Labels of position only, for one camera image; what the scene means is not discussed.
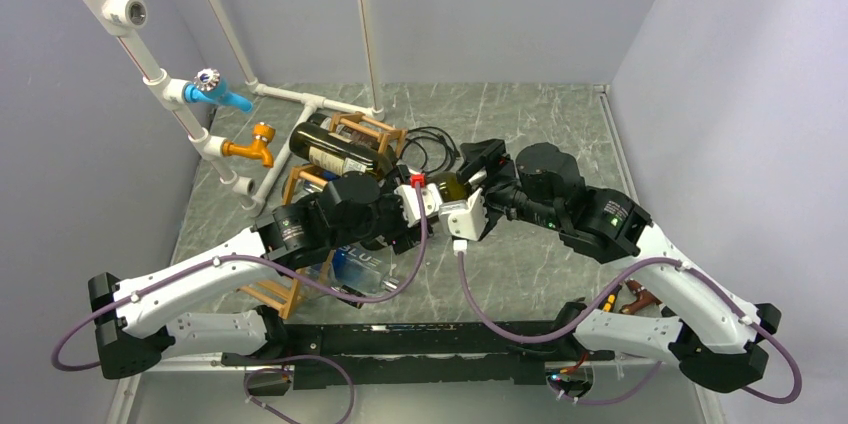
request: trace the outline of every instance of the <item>black metal base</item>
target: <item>black metal base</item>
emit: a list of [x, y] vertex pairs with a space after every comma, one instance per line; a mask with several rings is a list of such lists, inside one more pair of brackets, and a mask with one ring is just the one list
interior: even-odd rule
[[[552, 329], [551, 321], [500, 322], [498, 325], [522, 335], [541, 335]], [[545, 384], [545, 362], [576, 361], [583, 353], [583, 349], [575, 349], [567, 340], [558, 345], [516, 345], [479, 322], [287, 324], [285, 328], [288, 342], [277, 357], [300, 354], [329, 357], [344, 367], [357, 384], [490, 380], [512, 380], [518, 385]], [[592, 360], [612, 360], [614, 357], [610, 351], [590, 356]], [[256, 360], [225, 353], [221, 364], [255, 366]], [[326, 365], [298, 363], [294, 389], [322, 389], [344, 383], [344, 379]]]

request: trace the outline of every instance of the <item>bottle label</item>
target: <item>bottle label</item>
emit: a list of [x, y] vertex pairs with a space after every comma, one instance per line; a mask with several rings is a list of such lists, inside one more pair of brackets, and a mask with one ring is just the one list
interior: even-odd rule
[[366, 166], [365, 164], [363, 164], [361, 162], [354, 161], [353, 159], [345, 159], [342, 174], [344, 174], [345, 172], [348, 172], [348, 171], [365, 172], [367, 170], [368, 170], [368, 166]]
[[321, 149], [316, 149], [315, 147], [309, 148], [309, 162], [315, 164], [316, 166], [324, 169], [326, 171], [330, 171], [337, 176], [341, 176], [345, 172], [345, 161], [350, 159], [342, 159], [340, 157], [336, 157], [329, 152], [322, 151]]

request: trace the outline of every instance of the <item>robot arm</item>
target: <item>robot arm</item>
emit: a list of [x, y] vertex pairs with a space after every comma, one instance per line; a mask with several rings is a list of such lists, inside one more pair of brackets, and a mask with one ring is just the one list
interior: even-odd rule
[[[780, 321], [774, 306], [754, 305], [713, 281], [669, 241], [644, 209], [614, 189], [586, 186], [574, 157], [551, 144], [532, 145], [514, 162], [501, 140], [463, 145], [462, 151], [466, 165], [458, 172], [460, 178], [481, 171], [486, 176], [463, 205], [442, 206], [445, 212], [440, 218], [450, 224], [446, 229], [454, 238], [480, 240], [506, 216], [556, 231], [578, 254], [619, 271], [649, 258], [682, 263], [680, 267], [646, 266], [632, 276], [675, 316], [648, 318], [593, 310], [574, 329], [579, 346], [663, 361], [718, 392], [762, 378], [768, 354], [758, 346], [761, 337], [716, 290], [770, 333]], [[473, 224], [483, 214], [485, 224]], [[468, 229], [479, 232], [469, 236]]]
[[[383, 192], [372, 178], [348, 174], [320, 194], [279, 207], [232, 239], [171, 267], [133, 279], [108, 273], [92, 278], [88, 287], [93, 311], [128, 299], [95, 321], [104, 377], [131, 376], [163, 358], [187, 354], [279, 355], [285, 331], [276, 313], [263, 308], [236, 315], [186, 312], [238, 287], [279, 278], [258, 259], [226, 256], [262, 258], [294, 271], [323, 262], [332, 249], [377, 237], [394, 242], [400, 253], [417, 243], [414, 236], [420, 234], [421, 224], [408, 225], [403, 216], [409, 206], [401, 196]], [[211, 265], [170, 284], [203, 263]], [[142, 289], [157, 283], [164, 285], [141, 295]]]

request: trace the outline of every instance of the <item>vertical pipe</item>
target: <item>vertical pipe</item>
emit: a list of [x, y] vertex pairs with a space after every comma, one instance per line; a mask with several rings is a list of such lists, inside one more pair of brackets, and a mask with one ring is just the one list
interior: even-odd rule
[[[91, 1], [88, 0], [83, 1], [86, 5], [91, 3]], [[179, 121], [180, 125], [182, 125], [183, 129], [188, 134], [189, 138], [194, 142], [201, 136], [208, 136], [206, 129], [200, 125], [200, 122], [197, 121], [197, 118], [191, 112], [191, 109], [186, 106], [185, 102], [172, 101], [165, 97], [164, 92], [168, 84], [171, 82], [171, 78], [168, 77], [168, 74], [159, 67], [156, 59], [150, 53], [150, 50], [141, 40], [138, 33], [134, 29], [126, 29], [126, 32], [113, 32], [110, 30], [109, 24], [103, 20], [103, 16], [98, 14], [99, 10], [96, 6], [89, 7], [89, 9], [92, 13], [94, 13], [98, 21], [103, 24], [106, 30], [118, 39], [118, 42], [127, 52], [127, 55], [130, 59], [132, 59], [136, 67], [138, 67], [139, 72], [141, 72], [144, 76], [144, 83], [153, 95], [156, 96], [159, 102], [166, 109], [171, 110], [174, 117], [177, 121]], [[222, 159], [213, 159], [212, 167], [218, 171], [222, 182], [233, 186], [233, 190], [236, 191], [238, 200], [244, 208], [251, 209], [255, 207], [249, 190], [241, 188], [236, 190], [236, 187], [239, 187], [238, 185], [241, 183], [239, 179], [245, 180], [245, 178], [239, 178], [239, 175], [236, 174]]]
[[165, 71], [159, 67], [159, 63], [150, 53], [150, 49], [141, 41], [138, 32], [131, 30], [123, 36], [116, 36], [116, 38], [145, 79], [155, 81], [164, 77]]
[[221, 26], [221, 30], [224, 31], [224, 37], [227, 39], [230, 49], [232, 49], [233, 54], [236, 56], [241, 72], [244, 74], [245, 82], [247, 84], [255, 84], [257, 82], [256, 74], [253, 73], [253, 69], [250, 67], [250, 62], [247, 60], [247, 54], [245, 54], [244, 48], [241, 47], [241, 43], [239, 42], [238, 37], [236, 37], [233, 24], [230, 22], [230, 18], [227, 17], [226, 11], [224, 11], [224, 5], [221, 3], [221, 0], [207, 1], [209, 2], [209, 6], [212, 8], [212, 13], [215, 15], [215, 19], [218, 20], [218, 24]]
[[368, 78], [371, 81], [371, 98], [373, 99], [372, 110], [374, 116], [377, 119], [382, 119], [385, 113], [385, 109], [383, 109], [382, 102], [379, 100], [379, 97], [382, 95], [380, 92], [380, 79], [377, 69], [375, 69], [374, 62], [376, 58], [375, 54], [375, 43], [373, 36], [373, 22], [371, 20], [370, 13], [370, 5], [368, 0], [358, 0], [359, 1], [359, 18], [362, 22], [362, 37], [365, 42], [365, 61], [368, 66]]

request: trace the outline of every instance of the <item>white pvc pipe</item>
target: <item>white pvc pipe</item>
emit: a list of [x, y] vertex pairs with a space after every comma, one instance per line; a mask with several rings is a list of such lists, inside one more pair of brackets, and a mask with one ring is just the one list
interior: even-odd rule
[[[305, 105], [300, 116], [297, 118], [295, 126], [306, 121], [316, 110], [317, 108], [313, 105]], [[274, 158], [274, 167], [268, 170], [268, 174], [265, 175], [265, 179], [262, 180], [262, 184], [259, 185], [259, 189], [256, 190], [255, 194], [253, 194], [253, 200], [258, 204], [256, 214], [262, 210], [262, 207], [267, 202], [271, 188], [274, 187], [274, 183], [277, 182], [277, 178], [280, 177], [280, 173], [283, 172], [283, 168], [286, 166], [286, 161], [288, 161], [291, 156], [291, 149], [289, 149], [290, 138], [291, 133], [286, 136], [286, 142], [283, 144], [283, 148], [280, 149], [280, 152]]]
[[304, 96], [300, 92], [287, 91], [285, 89], [280, 89], [279, 87], [271, 87], [265, 84], [256, 83], [255, 85], [250, 86], [250, 91], [260, 96], [276, 97], [277, 99], [299, 102], [301, 104], [305, 102]]
[[362, 112], [368, 115], [369, 117], [377, 117], [374, 115], [373, 109], [368, 109], [354, 104], [348, 104], [346, 102], [334, 101], [332, 99], [327, 99], [323, 96], [316, 96], [315, 94], [305, 94], [301, 92], [288, 91], [286, 89], [271, 87], [265, 84], [256, 84], [254, 86], [251, 86], [251, 90], [254, 94], [258, 94], [260, 96], [275, 97], [277, 99], [300, 102], [304, 105], [312, 105], [317, 109], [332, 109], [334, 111], [349, 113]]
[[[183, 129], [185, 129], [189, 139], [196, 142], [197, 139], [208, 136], [208, 131], [200, 125], [200, 122], [197, 121], [197, 118], [185, 102], [179, 98], [166, 98], [165, 93], [172, 79], [164, 69], [159, 67], [156, 59], [144, 42], [142, 42], [141, 37], [139, 37], [135, 29], [119, 27], [116, 23], [106, 20], [99, 8], [99, 5], [105, 2], [105, 0], [83, 0], [83, 2], [89, 6], [89, 9], [103, 27], [118, 39], [118, 42], [121, 43], [121, 46], [127, 52], [130, 59], [132, 59], [144, 76], [144, 83], [150, 89], [150, 92], [153, 93], [165, 109], [170, 110], [174, 114], [174, 117], [180, 122]], [[249, 182], [249, 179], [236, 174], [220, 157], [212, 157], [210, 160], [212, 167], [221, 176], [221, 182], [229, 185], [230, 189], [237, 194], [242, 207], [252, 210], [256, 204], [247, 189], [248, 186], [245, 184]]]
[[221, 0], [207, 1], [209, 2], [209, 6], [212, 7], [212, 13], [215, 14], [215, 19], [217, 19], [218, 24], [221, 25], [221, 30], [224, 31], [224, 36], [230, 44], [230, 49], [233, 50], [233, 54], [236, 56], [236, 60], [239, 63], [239, 67], [241, 67], [242, 73], [244, 73], [245, 82], [247, 84], [257, 82], [256, 74], [253, 73], [253, 69], [250, 67], [250, 62], [247, 60], [247, 54], [245, 54], [244, 48], [241, 46], [238, 37], [236, 37], [236, 32], [233, 29], [233, 23], [230, 22], [229, 17], [227, 17], [227, 13], [224, 11], [224, 5], [221, 3]]
[[374, 111], [374, 109], [368, 109], [368, 108], [365, 108], [365, 107], [355, 106], [353, 104], [348, 104], [346, 102], [334, 101], [332, 99], [324, 99], [324, 103], [321, 105], [321, 107], [323, 109], [332, 109], [334, 111], [346, 112], [346, 113], [361, 112], [361, 113], [367, 115], [368, 117], [373, 117], [375, 119], [382, 119], [382, 116], [380, 116], [376, 111]]
[[374, 26], [371, 21], [370, 3], [369, 0], [357, 0], [359, 3], [359, 19], [362, 23], [362, 40], [365, 44], [365, 61], [368, 66], [368, 78], [371, 81], [371, 98], [373, 99], [372, 117], [382, 120], [386, 110], [383, 109], [379, 96], [380, 92], [380, 77], [378, 69], [374, 65], [376, 58]]
[[[186, 133], [189, 136], [202, 136], [203, 135], [203, 131], [204, 131], [203, 126], [200, 125], [200, 122], [197, 121], [197, 117], [194, 116], [194, 113], [191, 112], [191, 109], [189, 109], [188, 106], [183, 104], [178, 109], [171, 111], [171, 112], [174, 113], [174, 117], [176, 117], [177, 120], [180, 121], [180, 124], [182, 124], [183, 128], [186, 130]], [[227, 177], [227, 176], [229, 176], [229, 174], [226, 174], [226, 175], [221, 174], [221, 178], [225, 178], [225, 177], [227, 179], [232, 178], [232, 176], [229, 176], [229, 177]]]
[[159, 63], [150, 53], [150, 49], [144, 45], [138, 32], [131, 30], [123, 36], [116, 36], [118, 41], [124, 47], [124, 50], [129, 54], [130, 59], [135, 63], [138, 70], [144, 75], [148, 81], [155, 81], [162, 77], [165, 71], [159, 67]]

